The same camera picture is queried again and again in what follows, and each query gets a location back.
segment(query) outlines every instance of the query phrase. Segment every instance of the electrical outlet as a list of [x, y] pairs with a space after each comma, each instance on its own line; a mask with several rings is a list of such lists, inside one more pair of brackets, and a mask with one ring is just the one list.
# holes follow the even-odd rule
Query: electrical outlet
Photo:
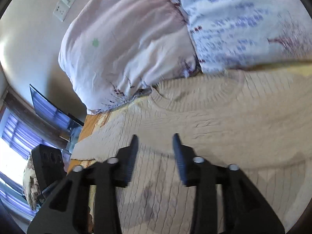
[[55, 7], [53, 11], [53, 15], [63, 22], [69, 9], [70, 8], [65, 3], [59, 0], [57, 3], [57, 6]]

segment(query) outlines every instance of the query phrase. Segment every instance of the television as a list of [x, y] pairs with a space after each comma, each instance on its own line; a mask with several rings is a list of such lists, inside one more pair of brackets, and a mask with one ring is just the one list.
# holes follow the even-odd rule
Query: television
[[35, 113], [55, 127], [60, 132], [71, 135], [74, 128], [83, 127], [84, 123], [72, 116], [65, 114], [62, 110], [53, 105], [46, 99], [39, 91], [37, 91], [31, 84], [29, 85], [32, 95], [32, 103], [34, 105]]

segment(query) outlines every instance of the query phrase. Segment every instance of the pillow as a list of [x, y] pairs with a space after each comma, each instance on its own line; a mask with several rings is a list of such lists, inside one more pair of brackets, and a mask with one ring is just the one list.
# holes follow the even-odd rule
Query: pillow
[[196, 54], [169, 0], [90, 0], [61, 44], [60, 67], [96, 114], [160, 80], [189, 76]]
[[312, 57], [312, 20], [300, 0], [171, 1], [188, 15], [203, 72]]

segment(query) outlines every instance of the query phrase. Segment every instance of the tv screen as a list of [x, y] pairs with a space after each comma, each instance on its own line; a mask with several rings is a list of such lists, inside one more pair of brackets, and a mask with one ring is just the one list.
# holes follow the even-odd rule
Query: tv screen
[[29, 86], [36, 114], [59, 131], [70, 133], [72, 119], [47, 100], [33, 86]]

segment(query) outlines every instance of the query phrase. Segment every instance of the cable knit pattern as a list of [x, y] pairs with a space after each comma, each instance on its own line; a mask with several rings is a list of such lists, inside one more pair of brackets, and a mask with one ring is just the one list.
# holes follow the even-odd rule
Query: cable knit pattern
[[310, 78], [285, 70], [164, 81], [76, 144], [72, 158], [105, 160], [137, 134], [132, 182], [117, 189], [123, 233], [188, 233], [195, 188], [180, 182], [171, 146], [178, 132], [213, 164], [239, 164], [289, 230], [312, 197], [311, 94]]

